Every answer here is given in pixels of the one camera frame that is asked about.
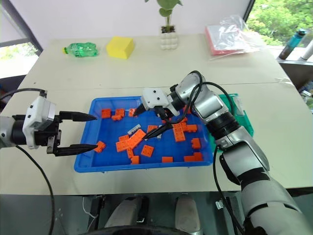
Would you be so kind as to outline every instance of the wire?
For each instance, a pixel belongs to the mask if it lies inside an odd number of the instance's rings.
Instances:
[[[232,102],[232,100],[231,100],[229,94],[228,94],[220,85],[218,85],[218,84],[216,84],[216,83],[214,83],[214,82],[202,82],[202,81],[201,81],[201,83],[202,83],[202,85],[211,85],[211,86],[214,86],[214,87],[220,89],[220,90],[225,94],[225,96],[226,96],[226,98],[227,98],[227,100],[228,100],[228,102],[229,102],[231,114],[232,114],[232,115],[235,114],[234,104],[233,104],[233,102]],[[197,84],[197,85],[195,85],[195,86],[193,87],[193,89],[192,89],[192,91],[191,91],[191,93],[190,93],[190,97],[193,97],[193,95],[194,95],[194,93],[195,93],[195,90],[199,87],[199,85],[200,85],[200,83]],[[188,100],[188,103],[187,103],[187,105],[186,105],[185,111],[184,111],[184,113],[182,114],[182,116],[181,116],[178,120],[172,121],[172,120],[169,120],[169,119],[167,119],[167,118],[165,118],[164,120],[165,120],[167,123],[169,123],[169,124],[177,124],[177,123],[181,122],[181,121],[185,118],[185,116],[187,115],[188,110],[191,109],[191,104],[192,104],[192,102],[194,103],[194,101],[198,98],[197,95],[198,95],[199,93],[200,93],[200,89],[198,89],[198,91],[197,91],[197,93],[196,93],[196,95],[194,96],[193,99],[189,99],[189,100]]]
[[[92,223],[94,222],[94,220],[95,220],[96,218],[97,218],[97,217],[93,218],[92,221],[90,222],[90,224],[89,224],[89,226],[88,226],[88,228],[87,228],[87,232],[89,232],[89,229],[90,229]]]
[[[51,200],[51,223],[50,223],[50,228],[49,228],[49,235],[52,235],[52,231],[53,231],[53,227],[54,227],[54,220],[55,220],[55,204],[54,204],[54,195],[53,195],[53,191],[52,191],[52,187],[51,184],[47,178],[47,176],[45,175],[44,170],[41,168],[41,166],[31,157],[31,155],[29,153],[27,153],[27,151],[21,147],[19,147],[18,145],[16,145],[16,147],[22,151],[32,162],[33,164],[35,164],[35,166],[39,169],[39,171],[42,173],[49,191],[50,191],[50,200]]]
[[[199,77],[199,87],[202,88],[203,79],[202,79],[201,73],[200,73],[199,71],[197,71],[197,70],[194,70],[194,71],[192,71],[191,73],[196,73],[196,74],[198,75],[198,77]],[[193,112],[192,108],[194,107],[194,104],[195,104],[195,102],[196,102],[196,99],[198,98],[198,95],[200,94],[200,91],[201,91],[201,89],[198,89],[198,91],[197,91],[195,97],[192,99],[192,101],[191,101],[191,103],[190,103],[190,108],[189,108],[189,109],[190,109],[190,112],[191,112],[194,116],[197,116],[197,115]]]
[[[39,89],[39,88],[22,88],[22,89],[13,90],[13,91],[10,91],[10,92],[4,94],[3,96],[0,97],[0,100],[4,99],[4,98],[6,98],[6,97],[8,97],[10,95],[13,95],[15,93],[18,93],[18,92],[27,92],[27,91],[40,92],[41,96],[46,95],[46,92],[43,89]]]
[[[89,213],[89,212],[87,212],[87,211],[85,210],[84,199],[85,199],[85,197],[83,197],[83,210],[84,210],[84,212],[85,212],[87,215],[89,215],[90,217],[92,217],[92,221],[90,222],[90,224],[88,225],[88,228],[87,228],[87,232],[89,232],[89,229],[90,229],[92,223],[93,223],[94,220],[98,217],[98,215],[94,216],[94,215],[92,215],[91,213]]]
[[[89,212],[87,212],[87,211],[85,210],[84,199],[85,199],[85,197],[83,197],[83,210],[84,210],[84,212],[85,212],[87,215],[89,215],[90,217],[92,217],[92,218],[95,219],[98,215],[94,216],[94,215],[92,215],[91,213],[89,213]]]
[[[220,196],[222,197],[222,201],[223,201],[223,204],[224,206],[226,206],[227,210],[228,210],[228,213],[230,215],[230,217],[232,218],[232,220],[234,221],[236,227],[238,228],[238,230],[240,231],[241,234],[244,234],[245,231],[244,229],[242,228],[242,226],[240,225],[240,223],[238,222],[236,216],[234,215],[234,212],[232,211],[232,209],[230,208],[229,204],[227,203],[225,197],[224,197],[224,194],[220,188],[220,185],[219,185],[219,182],[217,180],[217,175],[216,175],[216,154],[217,154],[217,150],[218,150],[218,147],[216,146],[215,147],[215,150],[214,150],[214,156],[213,156],[213,177],[214,177],[214,181],[215,181],[215,184],[216,184],[216,187],[217,187],[217,190],[218,192],[220,193]]]

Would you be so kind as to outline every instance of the green plastic bottle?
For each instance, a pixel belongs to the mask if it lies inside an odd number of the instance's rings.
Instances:
[[[97,56],[98,50],[94,43],[72,43],[63,48],[65,54],[72,54],[75,57]]]

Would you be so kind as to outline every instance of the blue bottle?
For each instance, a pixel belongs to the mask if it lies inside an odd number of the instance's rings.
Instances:
[[[283,49],[283,51],[279,54],[279,58],[282,60],[286,60],[286,58],[290,55],[290,53],[293,51],[295,47],[299,44],[301,39],[304,37],[306,34],[306,31],[304,29],[299,29],[296,31],[296,33],[293,35],[292,38],[290,38],[289,42],[287,42],[287,45]]]

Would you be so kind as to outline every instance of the white wall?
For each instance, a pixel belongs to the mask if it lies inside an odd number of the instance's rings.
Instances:
[[[249,0],[181,0],[172,23],[179,34],[202,33],[232,14],[243,16]],[[59,38],[157,35],[164,18],[156,0],[11,0],[45,48]]]

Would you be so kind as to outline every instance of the water bottle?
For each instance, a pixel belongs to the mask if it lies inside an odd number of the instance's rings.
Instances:
[[[285,48],[279,54],[278,57],[281,58],[282,60],[285,60],[293,51],[293,49],[299,44],[299,42],[301,41],[301,39],[304,37],[305,34],[306,34],[306,31],[304,29],[302,28],[299,29],[293,35],[293,37],[289,40],[289,42],[287,42],[287,45],[285,46]]]
[[[94,43],[72,43],[63,48],[65,54],[72,54],[75,57],[97,56],[98,50]]]

